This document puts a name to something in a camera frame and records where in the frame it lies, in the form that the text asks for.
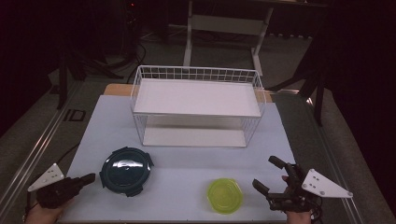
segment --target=dark blue container lid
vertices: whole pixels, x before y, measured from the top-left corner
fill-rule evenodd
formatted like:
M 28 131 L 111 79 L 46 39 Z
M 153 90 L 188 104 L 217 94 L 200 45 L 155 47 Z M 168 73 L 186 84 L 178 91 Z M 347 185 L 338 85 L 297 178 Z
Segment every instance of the dark blue container lid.
M 107 158 L 99 176 L 103 188 L 133 197 L 143 190 L 151 166 L 154 164 L 147 152 L 134 147 L 123 147 Z

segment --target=metal rack leg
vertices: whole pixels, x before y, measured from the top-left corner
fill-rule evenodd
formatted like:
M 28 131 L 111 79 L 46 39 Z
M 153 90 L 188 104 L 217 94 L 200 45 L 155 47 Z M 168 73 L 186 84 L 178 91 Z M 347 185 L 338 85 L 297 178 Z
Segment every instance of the metal rack leg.
M 265 20 L 263 21 L 262 24 L 262 30 L 260 31 L 259 34 L 259 42 L 257 43 L 256 48 L 251 49 L 251 56 L 253 58 L 254 69 L 256 69 L 256 71 L 259 73 L 260 76 L 262 76 L 262 65 L 260 64 L 259 52 L 260 49 L 262 48 L 262 41 L 265 38 L 265 34 L 267 32 L 267 28 L 270 23 L 273 11 L 274 11 L 273 7 L 268 8 L 267 14 L 265 16 Z
M 310 70 L 305 72 L 304 74 L 300 74 L 299 76 L 294 76 L 286 81 L 283 81 L 273 87 L 265 88 L 268 91 L 280 91 L 285 87 L 305 79 L 304 85 L 300 88 L 298 94 L 303 98 L 308 99 L 314 90 L 317 90 L 317 98 L 314 106 L 314 118 L 317 121 L 319 126 L 322 126 L 321 123 L 321 109 L 323 105 L 323 93 L 324 93 L 324 82 L 328 73 L 328 68 L 323 67 L 319 71 Z
M 190 66 L 191 63 L 191 51 L 192 51 L 192 1 L 189 2 L 189 17 L 187 19 L 187 44 L 186 50 L 184 51 L 183 66 Z

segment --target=white tabletop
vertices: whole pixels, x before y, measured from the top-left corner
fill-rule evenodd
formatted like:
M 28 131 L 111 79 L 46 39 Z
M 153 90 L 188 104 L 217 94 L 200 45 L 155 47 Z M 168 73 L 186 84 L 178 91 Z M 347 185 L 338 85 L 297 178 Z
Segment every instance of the white tabletop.
M 144 190 L 132 198 L 103 189 L 98 175 L 111 152 L 122 147 L 140 148 L 154 162 Z M 267 104 L 246 148 L 143 147 L 134 126 L 129 97 L 103 95 L 67 174 L 80 177 L 96 173 L 96 180 L 81 190 L 61 221 L 284 221 L 285 214 L 271 211 L 265 197 L 251 185 L 256 178 L 270 192 L 283 192 L 286 183 L 281 176 L 286 172 L 268 162 L 272 155 L 294 162 L 273 103 Z M 222 177 L 235 179 L 244 195 L 239 210 L 230 215 L 214 212 L 206 199 L 208 185 Z

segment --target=white wire rack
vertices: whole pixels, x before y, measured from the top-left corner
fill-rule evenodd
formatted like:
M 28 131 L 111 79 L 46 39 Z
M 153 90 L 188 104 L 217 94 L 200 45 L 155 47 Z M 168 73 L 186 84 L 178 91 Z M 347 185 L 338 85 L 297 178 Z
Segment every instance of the white wire rack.
M 165 85 L 167 89 L 159 90 Z M 151 101 L 157 107 L 141 110 L 141 105 L 148 105 L 143 101 Z M 145 146 L 246 147 L 264 113 L 265 94 L 255 70 L 142 65 L 135 74 L 131 108 Z M 161 129 L 164 124 L 169 127 Z M 153 133 L 153 127 L 162 131 Z M 183 139 L 193 139 L 192 142 L 178 143 L 180 133 L 190 134 Z M 238 138 L 233 135 L 236 133 L 242 136 L 241 143 L 233 142 Z M 161 140 L 152 142 L 149 136 Z

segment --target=metal frame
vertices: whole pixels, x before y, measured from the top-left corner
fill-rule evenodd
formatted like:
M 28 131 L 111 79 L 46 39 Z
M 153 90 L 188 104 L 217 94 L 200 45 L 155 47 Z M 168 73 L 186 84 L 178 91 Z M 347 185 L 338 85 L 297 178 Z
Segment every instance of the metal frame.
M 259 40 L 256 47 L 251 49 L 251 56 L 254 69 L 258 71 L 260 76 L 262 76 L 262 65 L 260 64 L 259 52 L 262 48 L 262 42 L 265 38 L 273 11 L 273 7 L 268 8 L 264 21 L 194 15 L 192 13 L 192 1 L 190 1 L 189 17 L 187 19 L 187 44 L 184 52 L 183 66 L 190 66 L 191 64 L 192 30 L 206 30 L 241 35 L 257 35 Z

